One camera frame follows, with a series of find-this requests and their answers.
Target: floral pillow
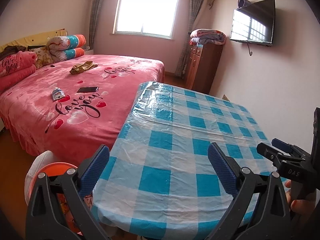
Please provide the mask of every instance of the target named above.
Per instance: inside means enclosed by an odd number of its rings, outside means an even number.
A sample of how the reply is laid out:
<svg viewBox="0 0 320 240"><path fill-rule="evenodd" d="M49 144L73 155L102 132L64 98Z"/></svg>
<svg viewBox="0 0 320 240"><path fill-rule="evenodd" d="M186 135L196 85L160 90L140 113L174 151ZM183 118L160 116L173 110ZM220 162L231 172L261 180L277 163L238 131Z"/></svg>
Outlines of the floral pillow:
<svg viewBox="0 0 320 240"><path fill-rule="evenodd" d="M48 46L44 46L37 49L29 49L29 51L35 52L37 54L38 60L35 62L35 66L37 69L54 63L50 55Z"/></svg>

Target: wooden floor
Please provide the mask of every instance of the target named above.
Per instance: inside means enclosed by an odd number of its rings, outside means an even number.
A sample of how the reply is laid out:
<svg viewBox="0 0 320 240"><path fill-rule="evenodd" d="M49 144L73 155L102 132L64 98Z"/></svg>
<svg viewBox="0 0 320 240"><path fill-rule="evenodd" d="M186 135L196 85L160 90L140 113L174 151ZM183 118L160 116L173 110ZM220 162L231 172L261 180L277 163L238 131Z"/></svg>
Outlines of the wooden floor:
<svg viewBox="0 0 320 240"><path fill-rule="evenodd" d="M183 87L181 78L166 75L166 84ZM21 237L25 237L27 205L24 200L24 179L35 157L14 142L9 130L0 134L0 209ZM113 240L136 240L137 236L119 230Z"/></svg>

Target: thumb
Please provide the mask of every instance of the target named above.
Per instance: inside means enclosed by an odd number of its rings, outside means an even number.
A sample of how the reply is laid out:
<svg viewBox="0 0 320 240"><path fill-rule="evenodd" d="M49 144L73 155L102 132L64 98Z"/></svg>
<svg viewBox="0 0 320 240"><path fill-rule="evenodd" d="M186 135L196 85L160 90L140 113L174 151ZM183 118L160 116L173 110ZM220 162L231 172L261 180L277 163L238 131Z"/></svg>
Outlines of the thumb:
<svg viewBox="0 0 320 240"><path fill-rule="evenodd" d="M299 215L310 216L315 209L315 203L312 201L299 199L291 203L291 210Z"/></svg>

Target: brown cloth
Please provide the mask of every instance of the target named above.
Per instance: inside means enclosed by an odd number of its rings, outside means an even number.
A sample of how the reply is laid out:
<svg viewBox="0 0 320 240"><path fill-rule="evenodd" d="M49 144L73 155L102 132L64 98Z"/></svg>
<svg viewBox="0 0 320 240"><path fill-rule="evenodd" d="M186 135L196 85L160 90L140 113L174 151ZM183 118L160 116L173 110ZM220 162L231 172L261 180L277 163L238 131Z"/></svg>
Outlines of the brown cloth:
<svg viewBox="0 0 320 240"><path fill-rule="evenodd" d="M0 61L5 57L18 53L18 51L26 51L26 47L24 46L6 46L4 51L0 53Z"/></svg>
<svg viewBox="0 0 320 240"><path fill-rule="evenodd" d="M85 63L76 64L70 70L72 75L82 73L84 71L90 70L92 68L97 67L98 64L95 64L93 61L86 61Z"/></svg>

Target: gray plaid curtain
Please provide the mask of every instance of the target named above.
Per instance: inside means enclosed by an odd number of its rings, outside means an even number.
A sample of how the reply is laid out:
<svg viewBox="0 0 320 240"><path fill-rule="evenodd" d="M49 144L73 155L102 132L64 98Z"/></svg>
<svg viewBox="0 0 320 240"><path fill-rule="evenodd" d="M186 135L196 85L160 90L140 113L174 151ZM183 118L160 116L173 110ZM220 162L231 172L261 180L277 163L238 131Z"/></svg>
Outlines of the gray plaid curtain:
<svg viewBox="0 0 320 240"><path fill-rule="evenodd" d="M90 25L89 25L89 46L91 49L93 49L94 37L96 35L102 2L103 0L92 0Z"/></svg>
<svg viewBox="0 0 320 240"><path fill-rule="evenodd" d="M190 0L188 32L192 31L192 25L200 11L202 3L203 3L203 0ZM175 72L175 75L179 77L182 76L183 69L185 67L185 60L188 55L189 41L190 41L190 35L187 35L180 58L179 58L178 66Z"/></svg>

